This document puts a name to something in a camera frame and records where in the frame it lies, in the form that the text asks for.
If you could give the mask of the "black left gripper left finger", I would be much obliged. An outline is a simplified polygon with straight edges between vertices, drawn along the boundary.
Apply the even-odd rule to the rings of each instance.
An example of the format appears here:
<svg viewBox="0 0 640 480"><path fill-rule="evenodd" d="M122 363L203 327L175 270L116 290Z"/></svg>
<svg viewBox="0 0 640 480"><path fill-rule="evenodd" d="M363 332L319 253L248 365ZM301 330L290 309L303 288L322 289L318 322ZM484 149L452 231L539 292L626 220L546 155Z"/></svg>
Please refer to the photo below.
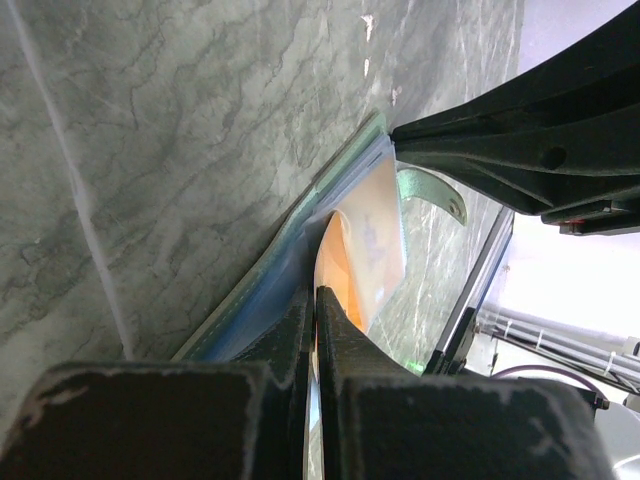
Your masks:
<svg viewBox="0 0 640 480"><path fill-rule="evenodd" d="M5 479L303 479L313 295L223 363L46 371L1 451Z"/></svg>

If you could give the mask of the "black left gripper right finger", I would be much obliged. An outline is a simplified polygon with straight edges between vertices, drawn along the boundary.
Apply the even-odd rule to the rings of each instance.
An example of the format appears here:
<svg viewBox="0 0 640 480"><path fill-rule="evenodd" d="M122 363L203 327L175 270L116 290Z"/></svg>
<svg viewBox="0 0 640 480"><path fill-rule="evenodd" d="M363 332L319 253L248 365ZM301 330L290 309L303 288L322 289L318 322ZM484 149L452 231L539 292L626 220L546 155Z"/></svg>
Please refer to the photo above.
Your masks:
<svg viewBox="0 0 640 480"><path fill-rule="evenodd" d="M609 479L593 417L550 380L416 376L317 291L328 479Z"/></svg>

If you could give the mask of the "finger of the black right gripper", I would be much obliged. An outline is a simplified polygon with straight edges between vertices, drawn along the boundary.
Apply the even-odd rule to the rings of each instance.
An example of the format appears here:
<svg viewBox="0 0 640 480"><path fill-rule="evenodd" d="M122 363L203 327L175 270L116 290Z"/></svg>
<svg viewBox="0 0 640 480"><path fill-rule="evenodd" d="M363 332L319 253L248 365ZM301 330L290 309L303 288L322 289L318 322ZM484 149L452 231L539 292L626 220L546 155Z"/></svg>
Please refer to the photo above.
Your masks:
<svg viewBox="0 0 640 480"><path fill-rule="evenodd" d="M639 8L465 104L396 127L397 158L565 235L639 229Z"/></svg>

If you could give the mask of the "gold striped credit card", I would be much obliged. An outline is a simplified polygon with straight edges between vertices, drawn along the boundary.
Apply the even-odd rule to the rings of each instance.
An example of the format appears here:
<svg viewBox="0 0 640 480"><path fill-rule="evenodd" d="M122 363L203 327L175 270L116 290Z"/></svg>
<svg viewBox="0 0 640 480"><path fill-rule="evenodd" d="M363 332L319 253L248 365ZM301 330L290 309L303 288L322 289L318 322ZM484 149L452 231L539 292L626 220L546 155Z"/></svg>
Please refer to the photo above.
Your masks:
<svg viewBox="0 0 640 480"><path fill-rule="evenodd" d="M359 328L366 332L406 274L396 160L384 156L339 204L355 287Z"/></svg>

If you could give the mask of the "gold patterned credit card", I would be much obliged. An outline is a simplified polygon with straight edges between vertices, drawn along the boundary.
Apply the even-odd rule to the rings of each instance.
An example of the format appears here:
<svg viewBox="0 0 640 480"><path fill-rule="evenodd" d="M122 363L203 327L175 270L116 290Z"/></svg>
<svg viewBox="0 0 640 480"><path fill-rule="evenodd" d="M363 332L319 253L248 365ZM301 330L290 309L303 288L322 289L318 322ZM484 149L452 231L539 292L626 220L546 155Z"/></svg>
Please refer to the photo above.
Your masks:
<svg viewBox="0 0 640 480"><path fill-rule="evenodd" d="M316 255L314 287L331 288L347 319L360 331L367 321L362 319L358 292L345 244L345 221L339 211L331 214Z"/></svg>

